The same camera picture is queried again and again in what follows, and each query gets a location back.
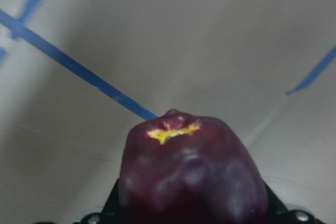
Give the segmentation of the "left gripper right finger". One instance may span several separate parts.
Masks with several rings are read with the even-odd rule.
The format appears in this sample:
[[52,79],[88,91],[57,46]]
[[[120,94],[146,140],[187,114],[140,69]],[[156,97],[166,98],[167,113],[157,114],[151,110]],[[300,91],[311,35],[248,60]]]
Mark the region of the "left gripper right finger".
[[285,204],[278,198],[273,190],[264,182],[268,196],[268,212],[261,223],[267,224],[322,224],[323,222],[311,213],[294,209],[289,210]]

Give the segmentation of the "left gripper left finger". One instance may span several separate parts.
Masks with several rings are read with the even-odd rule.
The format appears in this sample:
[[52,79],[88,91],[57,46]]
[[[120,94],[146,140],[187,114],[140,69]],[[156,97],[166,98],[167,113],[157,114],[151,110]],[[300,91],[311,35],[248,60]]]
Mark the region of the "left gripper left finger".
[[127,223],[123,216],[122,209],[119,203],[119,179],[114,183],[114,186],[101,210],[94,210],[88,214],[84,214],[76,223],[80,224],[122,224]]

